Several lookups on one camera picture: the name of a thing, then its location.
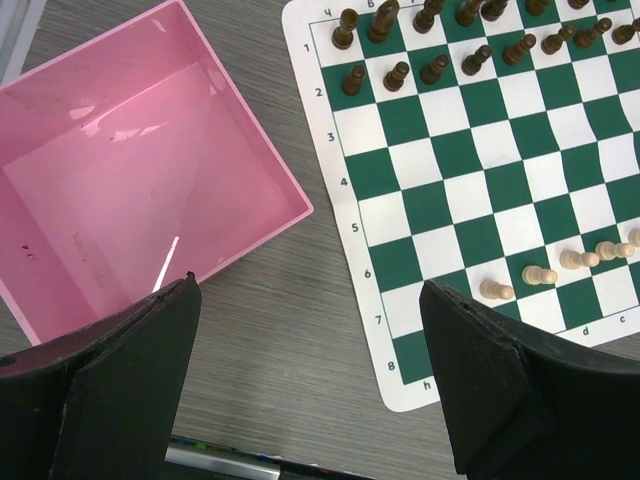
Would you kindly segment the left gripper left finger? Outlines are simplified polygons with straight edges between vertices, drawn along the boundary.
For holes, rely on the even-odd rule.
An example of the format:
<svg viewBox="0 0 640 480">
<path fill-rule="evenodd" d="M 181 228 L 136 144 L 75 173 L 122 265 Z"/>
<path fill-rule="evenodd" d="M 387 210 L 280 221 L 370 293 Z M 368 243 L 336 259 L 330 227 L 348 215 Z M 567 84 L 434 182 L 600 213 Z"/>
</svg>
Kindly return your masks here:
<svg viewBox="0 0 640 480">
<path fill-rule="evenodd" d="M 4 479 L 157 479 L 198 328 L 192 273 L 1 358 Z"/>
</svg>

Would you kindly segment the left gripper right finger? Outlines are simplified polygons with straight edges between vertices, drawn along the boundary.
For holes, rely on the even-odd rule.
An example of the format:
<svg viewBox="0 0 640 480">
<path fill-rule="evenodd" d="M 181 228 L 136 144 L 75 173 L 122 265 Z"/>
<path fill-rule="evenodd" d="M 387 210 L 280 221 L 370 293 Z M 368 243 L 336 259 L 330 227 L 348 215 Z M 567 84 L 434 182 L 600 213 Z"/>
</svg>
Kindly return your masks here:
<svg viewBox="0 0 640 480">
<path fill-rule="evenodd" d="M 437 281 L 420 313 L 457 473 L 635 479 L 639 364 L 512 319 Z"/>
</svg>

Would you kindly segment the light wooden pawn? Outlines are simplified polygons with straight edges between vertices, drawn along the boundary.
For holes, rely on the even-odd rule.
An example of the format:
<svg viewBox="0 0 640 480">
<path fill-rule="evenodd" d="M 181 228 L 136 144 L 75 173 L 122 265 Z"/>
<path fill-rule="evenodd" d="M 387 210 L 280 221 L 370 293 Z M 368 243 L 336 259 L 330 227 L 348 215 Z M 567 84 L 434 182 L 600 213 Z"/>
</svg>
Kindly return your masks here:
<svg viewBox="0 0 640 480">
<path fill-rule="evenodd" d="M 515 292 L 512 286 L 486 279 L 480 284 L 480 294 L 489 300 L 512 300 Z"/>
<path fill-rule="evenodd" d="M 593 252 L 578 252 L 575 250 L 564 250 L 560 255 L 560 264 L 568 270 L 579 268 L 593 268 L 598 266 L 600 258 Z"/>
<path fill-rule="evenodd" d="M 628 238 L 624 242 L 614 245 L 614 252 L 618 258 L 630 258 L 640 246 L 640 230 L 633 229 L 629 232 Z"/>
<path fill-rule="evenodd" d="M 611 241 L 599 242 L 595 247 L 595 253 L 602 261 L 612 261 L 618 259 L 614 252 L 614 245 L 617 243 Z"/>
<path fill-rule="evenodd" d="M 555 270 L 537 265 L 526 266 L 521 276 L 527 285 L 552 285 L 558 280 L 558 273 Z"/>
</svg>

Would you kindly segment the green white chess board mat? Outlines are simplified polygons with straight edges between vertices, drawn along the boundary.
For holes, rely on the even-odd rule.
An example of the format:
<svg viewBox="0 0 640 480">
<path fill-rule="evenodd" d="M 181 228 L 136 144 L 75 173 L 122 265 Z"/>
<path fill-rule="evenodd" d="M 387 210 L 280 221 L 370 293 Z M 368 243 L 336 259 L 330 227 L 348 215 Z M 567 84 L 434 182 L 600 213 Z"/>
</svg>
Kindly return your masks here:
<svg viewBox="0 0 640 480">
<path fill-rule="evenodd" d="M 388 38 L 368 29 L 376 1 L 291 1 L 282 26 L 334 210 L 385 406 L 435 403 L 419 309 L 434 279 L 480 299 L 491 279 L 510 317 L 593 347 L 639 330 L 639 259 L 561 266 L 639 229 L 639 41 L 610 33 L 554 54 L 503 51 L 566 25 L 629 25 L 635 1 L 511 1 L 494 21 L 456 22 L 444 4 L 427 33 L 403 1 Z M 558 273 L 527 285 L 528 265 Z"/>
</svg>

